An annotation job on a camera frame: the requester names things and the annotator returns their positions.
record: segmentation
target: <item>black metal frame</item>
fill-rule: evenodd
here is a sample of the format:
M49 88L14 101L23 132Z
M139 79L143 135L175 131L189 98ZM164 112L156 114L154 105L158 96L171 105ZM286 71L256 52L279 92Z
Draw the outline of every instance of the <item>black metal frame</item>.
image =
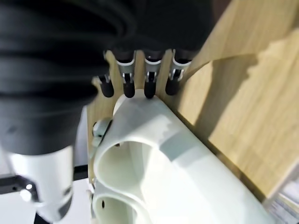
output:
M88 177L88 166L77 166L74 167L74 181L82 180ZM6 176L0 178L0 195L17 192L20 190L19 185L17 184L17 178L15 176ZM37 213L34 220L34 224L49 224L43 218L41 218Z

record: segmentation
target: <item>wooden surface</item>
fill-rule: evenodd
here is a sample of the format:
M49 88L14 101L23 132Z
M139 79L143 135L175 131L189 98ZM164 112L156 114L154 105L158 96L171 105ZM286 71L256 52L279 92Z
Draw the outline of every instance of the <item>wooden surface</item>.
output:
M89 146L94 122L111 117L122 94L111 52L107 58L115 95L100 92L88 107ZM138 52L136 88L143 61ZM299 0L233 0L174 97L164 91L170 62L168 51L157 95L260 201L269 197L299 159Z

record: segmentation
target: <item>robotic hand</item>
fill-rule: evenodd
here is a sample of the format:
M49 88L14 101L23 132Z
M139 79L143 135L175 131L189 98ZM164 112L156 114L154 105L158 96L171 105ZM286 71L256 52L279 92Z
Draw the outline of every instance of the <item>robotic hand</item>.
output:
M176 49L166 86L173 95L184 67L213 28L211 5L209 0L0 0L0 143L21 196L45 220L61 220L71 204L77 127L82 107L97 95L92 78L99 77L105 96L113 95L103 51L113 51L124 92L132 97L134 51L143 49L145 94L151 98L165 50Z

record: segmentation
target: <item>white plastic part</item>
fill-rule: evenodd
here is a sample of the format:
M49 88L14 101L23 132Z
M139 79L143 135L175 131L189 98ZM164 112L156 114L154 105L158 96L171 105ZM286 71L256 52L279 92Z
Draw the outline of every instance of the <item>white plastic part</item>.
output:
M143 90L117 101L93 169L101 224L274 223L172 111Z

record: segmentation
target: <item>white plastic housing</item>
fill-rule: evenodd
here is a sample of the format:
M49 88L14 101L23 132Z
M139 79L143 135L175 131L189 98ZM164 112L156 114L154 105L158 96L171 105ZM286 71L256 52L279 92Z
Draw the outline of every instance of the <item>white plastic housing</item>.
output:
M100 224L274 223L172 111L143 90L118 99L93 168Z

